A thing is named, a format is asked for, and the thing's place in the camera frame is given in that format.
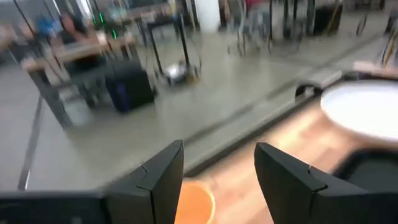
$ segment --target desk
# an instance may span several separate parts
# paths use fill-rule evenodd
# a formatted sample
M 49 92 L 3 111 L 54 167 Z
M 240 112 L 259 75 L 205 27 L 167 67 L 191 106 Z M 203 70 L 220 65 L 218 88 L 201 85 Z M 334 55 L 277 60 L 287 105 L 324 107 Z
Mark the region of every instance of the desk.
M 116 49 L 122 46 L 128 47 L 129 45 L 134 45 L 135 43 L 136 41 L 133 37 L 121 37 L 118 40 L 108 39 L 108 41 L 91 42 L 86 44 L 71 44 L 60 49 L 53 49 L 52 53 L 60 61 L 60 63 L 66 63 L 79 58 L 95 55 L 100 52 L 104 52 L 105 50 Z M 130 54 L 135 54 L 135 56 L 137 55 L 135 48 L 133 51 L 131 51 L 131 48 L 129 49 L 130 50 L 126 51 L 130 52 Z M 63 107 L 63 103 L 58 97 L 58 92 L 64 88 L 68 88 L 73 85 L 79 85 L 82 83 L 86 83 L 90 80 L 98 79 L 98 76 L 102 74 L 94 72 L 93 75 L 83 77 L 81 79 L 78 79 L 77 81 L 70 80 L 68 82 L 63 82 L 58 85 L 52 85 L 49 82 L 49 79 L 45 72 L 45 66 L 51 61 L 54 61 L 55 57 L 50 54 L 50 52 L 47 52 L 45 54 L 45 58 L 29 58 L 23 60 L 21 62 L 21 66 L 29 74 L 30 78 L 35 83 L 37 89 L 49 105 L 57 121 L 61 124 L 63 128 L 67 128 L 72 125 L 72 121 L 69 118 L 69 115 L 67 115 Z

